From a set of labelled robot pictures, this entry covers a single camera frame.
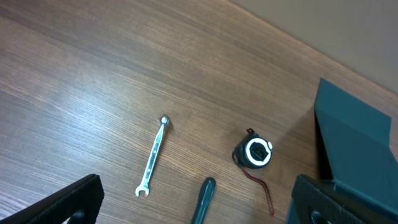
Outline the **black red screwdriver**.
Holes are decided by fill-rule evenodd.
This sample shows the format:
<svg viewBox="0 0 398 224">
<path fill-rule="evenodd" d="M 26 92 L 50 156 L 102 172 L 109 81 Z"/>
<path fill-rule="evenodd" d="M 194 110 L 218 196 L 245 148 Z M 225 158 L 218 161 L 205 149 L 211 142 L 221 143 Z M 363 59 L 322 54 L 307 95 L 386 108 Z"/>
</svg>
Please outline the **black red screwdriver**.
<svg viewBox="0 0 398 224">
<path fill-rule="evenodd" d="M 203 224 L 216 190 L 216 180 L 207 177 L 201 185 L 191 224 Z"/>
</svg>

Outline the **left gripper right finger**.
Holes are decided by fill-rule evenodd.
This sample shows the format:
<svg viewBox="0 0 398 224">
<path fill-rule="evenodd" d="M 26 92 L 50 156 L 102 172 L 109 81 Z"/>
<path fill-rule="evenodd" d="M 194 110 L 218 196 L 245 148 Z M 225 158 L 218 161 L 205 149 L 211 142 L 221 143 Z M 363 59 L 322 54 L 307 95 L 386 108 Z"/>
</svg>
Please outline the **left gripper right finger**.
<svg viewBox="0 0 398 224">
<path fill-rule="evenodd" d="M 397 215 L 343 189 L 331 180 L 296 177 L 290 201 L 290 222 L 397 223 Z"/>
</svg>

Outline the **dark green box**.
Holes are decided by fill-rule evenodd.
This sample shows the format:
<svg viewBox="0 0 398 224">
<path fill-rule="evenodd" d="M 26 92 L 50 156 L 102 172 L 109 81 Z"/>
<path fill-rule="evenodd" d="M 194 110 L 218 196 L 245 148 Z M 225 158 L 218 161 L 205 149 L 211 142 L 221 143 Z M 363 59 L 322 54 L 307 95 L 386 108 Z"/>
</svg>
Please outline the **dark green box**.
<svg viewBox="0 0 398 224">
<path fill-rule="evenodd" d="M 325 79 L 318 87 L 314 115 L 317 180 L 331 180 L 397 215 L 391 117 Z"/>
</svg>

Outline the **black round tape measure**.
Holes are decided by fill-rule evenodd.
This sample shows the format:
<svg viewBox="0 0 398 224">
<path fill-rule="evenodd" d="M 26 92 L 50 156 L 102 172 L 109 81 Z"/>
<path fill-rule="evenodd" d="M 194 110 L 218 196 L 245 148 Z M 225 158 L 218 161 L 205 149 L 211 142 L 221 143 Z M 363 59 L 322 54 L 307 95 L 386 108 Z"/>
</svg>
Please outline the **black round tape measure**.
<svg viewBox="0 0 398 224">
<path fill-rule="evenodd" d="M 249 180 L 262 186 L 266 194 L 269 213 L 273 216 L 274 206 L 269 187 L 262 179 L 252 176 L 246 170 L 262 169 L 270 163 L 272 159 L 272 143 L 260 137 L 252 128 L 247 129 L 246 132 L 247 135 L 234 148 L 231 157 Z"/>
</svg>

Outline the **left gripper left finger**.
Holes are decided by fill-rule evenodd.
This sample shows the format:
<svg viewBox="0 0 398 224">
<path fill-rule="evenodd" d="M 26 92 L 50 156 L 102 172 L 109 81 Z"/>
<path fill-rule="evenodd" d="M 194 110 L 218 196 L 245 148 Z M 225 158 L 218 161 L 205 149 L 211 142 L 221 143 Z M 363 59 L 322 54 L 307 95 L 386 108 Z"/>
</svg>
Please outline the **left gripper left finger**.
<svg viewBox="0 0 398 224">
<path fill-rule="evenodd" d="M 90 174 L 1 220 L 1 223 L 95 223 L 103 199 L 100 176 Z"/>
</svg>

